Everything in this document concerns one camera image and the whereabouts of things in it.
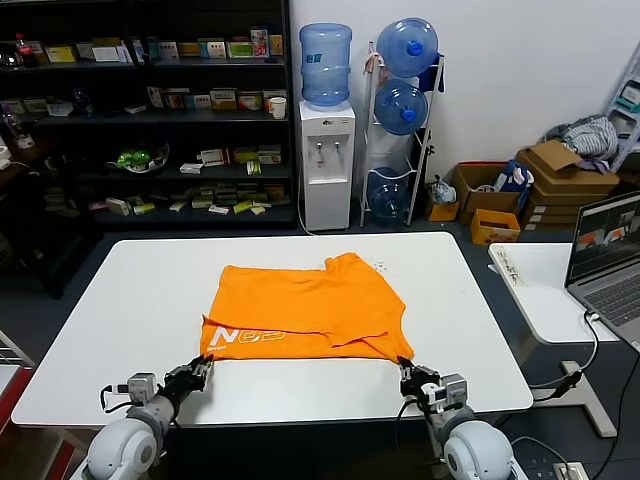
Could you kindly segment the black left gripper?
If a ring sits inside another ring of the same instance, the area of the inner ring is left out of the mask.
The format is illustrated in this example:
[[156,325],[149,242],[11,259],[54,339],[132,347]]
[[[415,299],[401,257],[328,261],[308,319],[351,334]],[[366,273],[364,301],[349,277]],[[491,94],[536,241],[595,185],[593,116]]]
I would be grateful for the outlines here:
[[200,355],[188,365],[176,367],[165,375],[162,395],[172,403],[182,403],[192,392],[202,391],[213,363],[213,355]]

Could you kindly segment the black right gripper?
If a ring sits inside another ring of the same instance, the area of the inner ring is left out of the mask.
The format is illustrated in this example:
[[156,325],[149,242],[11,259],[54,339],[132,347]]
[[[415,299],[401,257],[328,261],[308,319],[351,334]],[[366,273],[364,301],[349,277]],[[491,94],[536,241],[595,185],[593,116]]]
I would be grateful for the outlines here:
[[400,367],[400,393],[422,400],[442,400],[443,387],[439,373],[428,367],[413,364],[409,359],[398,357]]

